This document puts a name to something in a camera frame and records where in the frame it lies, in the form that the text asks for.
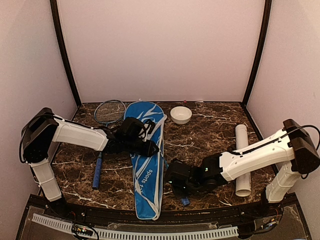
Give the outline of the blue racket bag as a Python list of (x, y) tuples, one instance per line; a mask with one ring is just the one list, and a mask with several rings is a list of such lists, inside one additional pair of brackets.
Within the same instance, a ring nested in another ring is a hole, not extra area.
[(140, 220), (157, 220), (161, 214), (164, 176), (164, 124), (167, 115), (156, 103), (136, 101), (129, 104), (124, 118), (134, 117), (144, 123), (151, 119), (155, 128), (146, 139), (154, 141), (159, 152), (151, 157), (131, 156), (136, 216)]

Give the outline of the blue badminton racket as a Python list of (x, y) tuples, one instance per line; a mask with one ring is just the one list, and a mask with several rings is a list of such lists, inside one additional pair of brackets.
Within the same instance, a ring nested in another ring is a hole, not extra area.
[[(174, 158), (167, 166), (164, 181), (172, 185), (186, 185), (190, 175), (190, 167), (182, 161)], [(180, 199), (184, 207), (190, 204), (188, 197)]]
[[(108, 100), (101, 103), (94, 111), (94, 119), (105, 125), (116, 123), (123, 118), (126, 106), (120, 100)], [(96, 160), (96, 166), (93, 176), (92, 189), (98, 190), (100, 186), (101, 170), (103, 164), (103, 153), (100, 152)]]

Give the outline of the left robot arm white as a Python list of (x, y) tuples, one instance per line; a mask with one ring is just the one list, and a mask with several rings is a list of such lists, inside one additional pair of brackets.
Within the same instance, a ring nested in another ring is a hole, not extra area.
[(128, 152), (152, 157), (159, 152), (157, 144), (142, 137), (147, 132), (143, 122), (126, 118), (120, 126), (91, 127), (55, 115), (48, 107), (39, 111), (22, 129), (18, 147), (19, 160), (32, 169), (51, 210), (60, 218), (67, 218), (70, 206), (62, 199), (51, 164), (49, 149), (52, 143), (65, 143), (106, 154)]

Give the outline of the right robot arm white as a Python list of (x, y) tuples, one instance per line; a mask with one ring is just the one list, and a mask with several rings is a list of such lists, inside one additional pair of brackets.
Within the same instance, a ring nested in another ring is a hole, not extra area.
[(285, 194), (302, 175), (320, 166), (320, 156), (310, 134), (293, 119), (264, 140), (244, 148), (215, 153), (202, 160), (200, 166), (173, 160), (164, 175), (165, 182), (182, 195), (208, 192), (236, 178), (264, 167), (282, 163), (274, 180), (265, 187), (255, 213), (266, 217), (283, 200)]

